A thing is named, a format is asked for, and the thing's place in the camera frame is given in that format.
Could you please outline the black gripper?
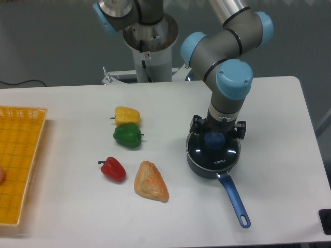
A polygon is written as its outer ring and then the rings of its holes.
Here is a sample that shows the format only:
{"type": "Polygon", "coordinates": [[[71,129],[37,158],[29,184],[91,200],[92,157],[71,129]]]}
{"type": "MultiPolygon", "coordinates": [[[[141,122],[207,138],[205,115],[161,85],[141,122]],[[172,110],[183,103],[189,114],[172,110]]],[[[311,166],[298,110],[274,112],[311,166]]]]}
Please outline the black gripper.
{"type": "Polygon", "coordinates": [[[199,115],[194,115],[190,123],[190,133],[193,135],[209,134],[212,132],[222,133],[229,135],[235,139],[244,139],[246,134],[247,123],[246,121],[233,121],[216,120],[211,115],[202,118],[199,115]]]}

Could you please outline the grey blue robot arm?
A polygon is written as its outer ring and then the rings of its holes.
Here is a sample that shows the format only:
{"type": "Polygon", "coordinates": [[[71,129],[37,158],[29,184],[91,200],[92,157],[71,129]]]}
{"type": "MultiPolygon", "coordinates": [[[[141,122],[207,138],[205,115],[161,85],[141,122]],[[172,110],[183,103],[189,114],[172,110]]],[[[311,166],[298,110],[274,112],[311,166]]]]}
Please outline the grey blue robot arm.
{"type": "MultiPolygon", "coordinates": [[[[246,124],[237,117],[250,91],[253,72],[239,57],[269,42],[274,26],[267,14],[253,12],[245,1],[211,4],[222,31],[213,37],[195,32],[180,49],[185,65],[212,91],[207,117],[194,117],[190,132],[212,130],[242,139],[246,124]]],[[[178,25],[165,13],[163,1],[96,1],[93,9],[107,33],[122,32],[133,53],[138,82],[171,80],[171,52],[178,25]]]]}

